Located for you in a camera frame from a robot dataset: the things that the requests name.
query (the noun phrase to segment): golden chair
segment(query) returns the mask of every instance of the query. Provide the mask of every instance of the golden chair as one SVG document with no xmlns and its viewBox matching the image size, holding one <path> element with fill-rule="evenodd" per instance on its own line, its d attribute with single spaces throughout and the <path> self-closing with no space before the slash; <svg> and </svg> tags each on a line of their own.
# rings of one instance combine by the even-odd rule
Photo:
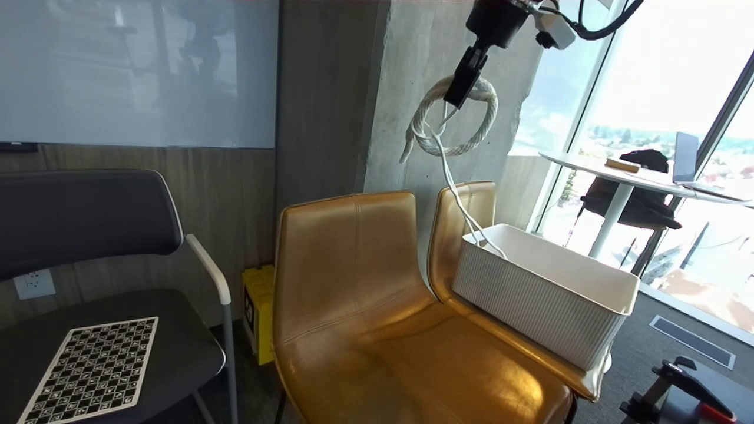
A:
<svg viewBox="0 0 754 424">
<path fill-rule="evenodd" d="M 565 423 L 567 387 L 441 304 L 416 266 L 415 197 L 282 210 L 275 369 L 306 423 Z"/>
<path fill-rule="evenodd" d="M 466 213 L 481 224 L 494 224 L 494 185 L 493 182 L 470 182 L 456 186 L 459 200 Z M 531 341 L 525 334 L 507 327 L 493 316 L 483 313 L 466 299 L 452 293 L 452 280 L 459 266 L 463 241 L 468 231 L 463 215 L 459 213 L 449 188 L 437 193 L 435 220 L 428 244 L 428 285 L 435 298 L 454 308 L 459 316 L 466 316 L 473 326 L 502 340 L 509 348 L 519 351 L 531 363 L 541 365 L 551 376 L 561 377 L 579 398 L 595 400 L 604 383 L 604 365 L 598 371 L 578 371 L 567 361 L 547 351 L 545 346 Z"/>
</svg>

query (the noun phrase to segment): white storage box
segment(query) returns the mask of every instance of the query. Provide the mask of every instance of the white storage box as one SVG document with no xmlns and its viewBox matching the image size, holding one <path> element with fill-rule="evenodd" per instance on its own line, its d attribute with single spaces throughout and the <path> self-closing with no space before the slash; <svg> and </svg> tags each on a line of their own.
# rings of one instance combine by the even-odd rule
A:
<svg viewBox="0 0 754 424">
<path fill-rule="evenodd" d="M 454 293 L 532 341 L 593 371 L 634 312 L 639 278 L 513 227 L 463 235 Z"/>
</svg>

